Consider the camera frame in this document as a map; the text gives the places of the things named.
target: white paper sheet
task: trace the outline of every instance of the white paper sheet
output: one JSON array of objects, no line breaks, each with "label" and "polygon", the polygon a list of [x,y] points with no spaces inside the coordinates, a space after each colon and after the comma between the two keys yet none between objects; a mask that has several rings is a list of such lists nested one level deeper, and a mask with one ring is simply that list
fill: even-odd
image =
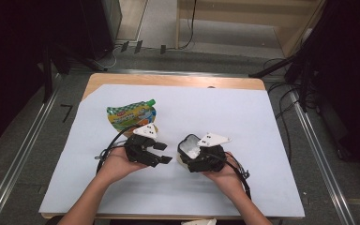
[{"label": "white paper sheet", "polygon": [[94,157],[117,134],[106,107],[152,98],[157,141],[168,144],[152,152],[173,160],[113,184],[99,214],[239,216],[213,182],[175,159],[188,134],[212,132],[232,139],[222,146],[249,170],[252,200],[267,217],[305,215],[266,91],[119,84],[103,85],[81,103],[39,212],[66,213],[94,177]]}]

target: table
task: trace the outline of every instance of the table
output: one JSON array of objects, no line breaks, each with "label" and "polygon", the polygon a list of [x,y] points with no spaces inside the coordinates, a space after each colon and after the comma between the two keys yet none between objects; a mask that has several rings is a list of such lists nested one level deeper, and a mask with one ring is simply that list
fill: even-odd
[{"label": "table", "polygon": [[199,173],[176,160],[189,133],[231,137],[223,144],[250,171],[252,200],[270,218],[302,218],[293,174],[263,82],[173,75],[94,74],[40,206],[45,218],[63,215],[94,177],[94,159],[117,134],[107,106],[155,99],[157,141],[168,144],[168,165],[137,171],[107,190],[98,218],[240,219],[232,203]]},{"label": "table", "polygon": [[[304,34],[320,19],[324,0],[198,0],[195,20],[274,26],[285,57],[295,53]],[[191,19],[193,0],[177,0],[176,48],[180,19]]]}]

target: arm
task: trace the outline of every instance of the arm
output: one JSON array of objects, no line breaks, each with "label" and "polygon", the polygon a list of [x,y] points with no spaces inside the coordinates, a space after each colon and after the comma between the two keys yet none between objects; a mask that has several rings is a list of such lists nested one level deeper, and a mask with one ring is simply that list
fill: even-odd
[{"label": "arm", "polygon": [[[231,157],[227,157],[227,160],[236,167]],[[247,225],[271,224],[247,196],[241,181],[229,165],[225,164],[220,172],[203,172],[202,174],[215,182],[218,188],[232,201]]]},{"label": "arm", "polygon": [[110,184],[146,166],[129,162],[125,148],[113,149],[98,174],[58,224],[93,224],[101,199]]}]

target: person's left hand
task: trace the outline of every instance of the person's left hand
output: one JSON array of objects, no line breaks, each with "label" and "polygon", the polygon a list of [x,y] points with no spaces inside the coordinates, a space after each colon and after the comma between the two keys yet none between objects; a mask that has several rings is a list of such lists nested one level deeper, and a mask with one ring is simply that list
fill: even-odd
[{"label": "person's left hand", "polygon": [[109,184],[118,181],[125,176],[146,168],[147,166],[139,162],[130,162],[124,147],[114,148],[106,158],[97,176],[103,178]]}]

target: snack bag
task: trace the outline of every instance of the snack bag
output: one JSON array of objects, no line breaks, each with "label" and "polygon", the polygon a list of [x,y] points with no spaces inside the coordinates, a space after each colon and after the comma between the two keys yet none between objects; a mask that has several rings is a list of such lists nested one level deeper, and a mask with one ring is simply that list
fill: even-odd
[{"label": "snack bag", "polygon": [[[157,111],[153,107],[155,103],[151,99],[146,102],[141,101],[123,107],[107,107],[108,120],[118,132],[131,125],[139,124],[143,126],[153,123],[157,115]],[[133,129],[135,127],[126,131],[124,135],[127,138],[130,137],[133,134]]]}]

